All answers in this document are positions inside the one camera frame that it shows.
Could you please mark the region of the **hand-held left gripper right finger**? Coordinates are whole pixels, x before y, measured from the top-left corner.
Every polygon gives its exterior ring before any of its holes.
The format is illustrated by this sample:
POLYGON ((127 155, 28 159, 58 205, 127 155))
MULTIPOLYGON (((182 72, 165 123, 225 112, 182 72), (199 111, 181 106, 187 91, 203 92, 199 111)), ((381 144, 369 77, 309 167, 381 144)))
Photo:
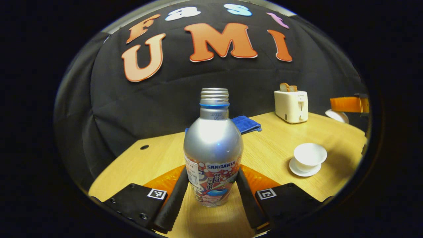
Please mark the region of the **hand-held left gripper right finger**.
POLYGON ((255 233, 291 227, 323 205, 296 184, 281 185, 245 165, 239 167, 236 183, 255 233))

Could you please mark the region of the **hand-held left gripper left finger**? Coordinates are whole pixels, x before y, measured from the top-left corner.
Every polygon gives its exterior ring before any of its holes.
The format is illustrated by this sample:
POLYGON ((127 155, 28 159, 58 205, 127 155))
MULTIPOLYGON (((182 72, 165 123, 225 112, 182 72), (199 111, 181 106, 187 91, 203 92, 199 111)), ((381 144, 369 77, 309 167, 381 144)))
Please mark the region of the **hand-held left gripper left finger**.
POLYGON ((189 180, 182 165, 144 185, 130 183, 103 203, 136 225, 158 231, 172 230, 189 180))

